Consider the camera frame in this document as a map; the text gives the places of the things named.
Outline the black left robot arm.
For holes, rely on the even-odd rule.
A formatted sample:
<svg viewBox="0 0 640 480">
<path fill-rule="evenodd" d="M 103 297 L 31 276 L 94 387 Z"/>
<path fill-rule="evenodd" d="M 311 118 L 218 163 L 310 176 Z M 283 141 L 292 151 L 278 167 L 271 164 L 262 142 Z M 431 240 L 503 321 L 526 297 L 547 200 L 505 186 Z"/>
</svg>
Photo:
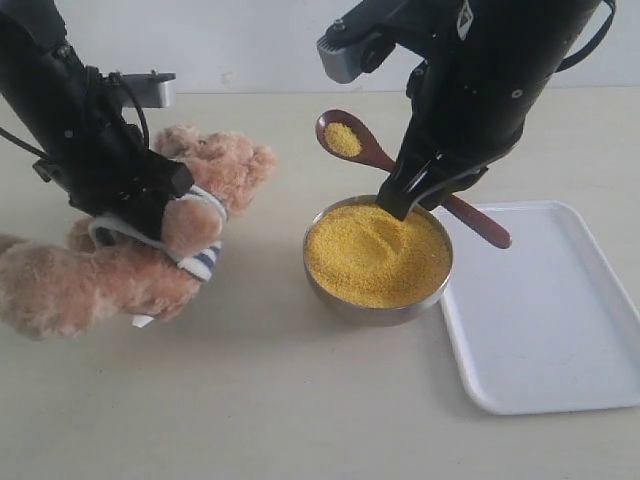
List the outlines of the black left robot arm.
<svg viewBox="0 0 640 480">
<path fill-rule="evenodd" d="M 168 106 L 171 72 L 85 65 L 52 1 L 1 4 L 1 95 L 36 140 L 2 137 L 37 156 L 33 168 L 72 207 L 159 240 L 167 204 L 189 192 L 188 168 L 151 150 L 144 115 Z"/>
</svg>

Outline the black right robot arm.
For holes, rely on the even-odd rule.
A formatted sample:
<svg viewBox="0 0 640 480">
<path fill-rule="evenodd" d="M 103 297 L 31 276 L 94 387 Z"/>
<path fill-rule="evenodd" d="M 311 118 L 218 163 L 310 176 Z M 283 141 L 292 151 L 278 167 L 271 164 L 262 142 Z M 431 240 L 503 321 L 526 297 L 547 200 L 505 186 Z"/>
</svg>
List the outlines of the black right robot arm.
<svg viewBox="0 0 640 480">
<path fill-rule="evenodd" d="M 571 48 L 597 1 L 463 1 L 411 73 L 412 116 L 376 203 L 403 220 L 470 188 L 519 142 L 525 119 L 557 73 L 589 56 L 613 19 Z"/>
</svg>

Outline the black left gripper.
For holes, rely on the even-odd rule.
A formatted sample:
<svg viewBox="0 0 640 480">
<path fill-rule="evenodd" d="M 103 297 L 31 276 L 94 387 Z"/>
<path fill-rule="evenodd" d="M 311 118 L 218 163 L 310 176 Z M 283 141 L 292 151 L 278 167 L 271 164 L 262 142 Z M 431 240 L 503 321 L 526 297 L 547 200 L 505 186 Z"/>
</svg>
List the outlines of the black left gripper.
<svg viewBox="0 0 640 480">
<path fill-rule="evenodd" d="M 161 239 L 170 201 L 189 192 L 194 178 L 181 162 L 150 149 L 138 101 L 122 107 L 94 67 L 42 74 L 32 134 L 46 153 L 38 168 L 92 215 L 108 212 L 151 240 Z"/>
</svg>

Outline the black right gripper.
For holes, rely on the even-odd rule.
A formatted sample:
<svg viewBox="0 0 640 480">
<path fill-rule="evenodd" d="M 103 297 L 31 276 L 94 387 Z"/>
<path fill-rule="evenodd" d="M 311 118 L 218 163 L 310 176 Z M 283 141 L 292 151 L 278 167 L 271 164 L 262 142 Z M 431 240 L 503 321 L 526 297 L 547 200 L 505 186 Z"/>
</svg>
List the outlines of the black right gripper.
<svg viewBox="0 0 640 480">
<path fill-rule="evenodd" d="M 526 116 L 550 78 L 536 49 L 431 49 L 412 71 L 412 115 L 397 162 L 375 204 L 404 221 L 416 206 L 433 211 L 473 187 L 519 142 Z"/>
</svg>

